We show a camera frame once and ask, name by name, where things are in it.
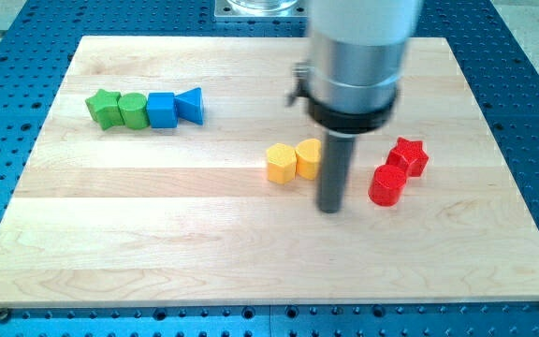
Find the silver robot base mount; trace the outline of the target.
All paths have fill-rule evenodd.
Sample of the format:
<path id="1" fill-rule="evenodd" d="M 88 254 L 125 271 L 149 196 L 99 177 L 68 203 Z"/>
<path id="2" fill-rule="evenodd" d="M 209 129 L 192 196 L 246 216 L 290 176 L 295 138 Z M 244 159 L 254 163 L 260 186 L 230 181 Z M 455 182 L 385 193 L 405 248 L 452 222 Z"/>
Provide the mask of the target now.
<path id="1" fill-rule="evenodd" d="M 304 17 L 305 0 L 215 0 L 216 18 Z"/>

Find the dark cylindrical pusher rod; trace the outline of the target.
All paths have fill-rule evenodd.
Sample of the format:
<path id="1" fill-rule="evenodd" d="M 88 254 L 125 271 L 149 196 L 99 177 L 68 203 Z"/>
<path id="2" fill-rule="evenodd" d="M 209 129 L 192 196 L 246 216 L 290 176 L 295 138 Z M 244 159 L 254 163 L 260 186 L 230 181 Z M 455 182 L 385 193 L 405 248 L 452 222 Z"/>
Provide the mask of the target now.
<path id="1" fill-rule="evenodd" d="M 335 213 L 342 207 L 355 142 L 354 135 L 326 132 L 316 193 L 316 205 L 322 212 Z"/>

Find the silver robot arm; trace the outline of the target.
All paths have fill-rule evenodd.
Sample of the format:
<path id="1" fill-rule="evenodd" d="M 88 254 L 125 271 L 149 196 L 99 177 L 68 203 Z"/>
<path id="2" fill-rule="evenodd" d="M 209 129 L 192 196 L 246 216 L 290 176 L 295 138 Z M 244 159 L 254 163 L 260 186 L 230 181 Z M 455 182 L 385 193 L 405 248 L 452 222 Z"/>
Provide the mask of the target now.
<path id="1" fill-rule="evenodd" d="M 289 99 L 325 130 L 316 206 L 338 212 L 356 138 L 387 123 L 398 97 L 405 46 L 422 0 L 311 0 L 307 59 Z"/>

